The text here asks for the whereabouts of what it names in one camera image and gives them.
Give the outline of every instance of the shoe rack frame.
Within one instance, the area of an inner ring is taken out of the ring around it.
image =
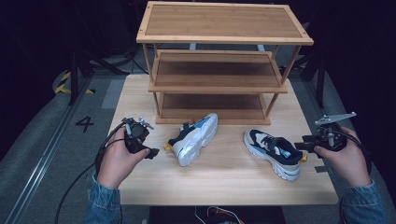
[[[195,122],[211,112],[219,124],[271,124],[270,112],[303,45],[312,45],[289,6],[152,2],[137,43],[145,52],[157,123]],[[273,45],[272,51],[158,49],[160,43]],[[148,44],[154,46],[154,60]],[[293,45],[280,74],[276,53]],[[264,94],[273,94],[264,102]]]

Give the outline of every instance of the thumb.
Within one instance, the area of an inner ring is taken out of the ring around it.
[[[149,154],[149,148],[145,148],[143,150],[140,150],[138,152],[136,152],[135,154],[132,154],[134,156],[134,158],[140,162],[143,159],[145,159],[147,157],[147,155]]]
[[[324,147],[314,147],[314,150],[323,158],[329,159],[332,157],[332,152]]]

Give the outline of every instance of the sneaker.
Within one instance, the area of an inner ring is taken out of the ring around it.
[[[273,137],[258,130],[245,133],[245,145],[256,157],[271,162],[277,175],[286,180],[295,180],[300,176],[299,160],[303,152],[298,151],[283,137]]]
[[[180,134],[175,139],[170,139],[178,162],[181,166],[188,166],[198,158],[201,147],[206,147],[213,139],[218,129],[218,115],[208,114],[204,119],[190,125],[184,123]]]

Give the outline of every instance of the shoe sole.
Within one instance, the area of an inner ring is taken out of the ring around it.
[[[283,168],[282,164],[280,164],[274,158],[268,156],[267,154],[261,153],[256,148],[254,148],[253,146],[250,145],[250,143],[247,140],[248,132],[249,131],[247,131],[245,133],[244,142],[245,142],[245,145],[246,145],[247,149],[251,152],[251,154],[253,154],[257,158],[260,158],[262,160],[271,162],[271,165],[272,165],[275,173],[278,176],[280,176],[282,179],[295,180],[295,179],[297,179],[300,176],[300,171],[301,171],[300,164],[296,164],[296,165],[292,165],[292,166],[283,165],[283,166],[289,167],[291,169],[294,169],[293,168],[294,166],[297,167],[297,169],[295,169],[293,171],[290,171],[290,170],[287,170],[287,169]]]
[[[192,164],[198,158],[201,148],[206,147],[215,136],[218,129],[218,115],[209,114],[209,117],[209,120],[204,123],[200,131],[192,131],[185,137],[190,138],[190,140],[184,144],[183,149],[177,155],[181,166]]]

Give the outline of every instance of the number 4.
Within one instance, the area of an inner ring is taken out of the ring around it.
[[[87,132],[88,126],[93,125],[93,123],[90,123],[91,117],[87,116],[84,119],[78,121],[76,125],[78,126],[84,126],[84,133]]]

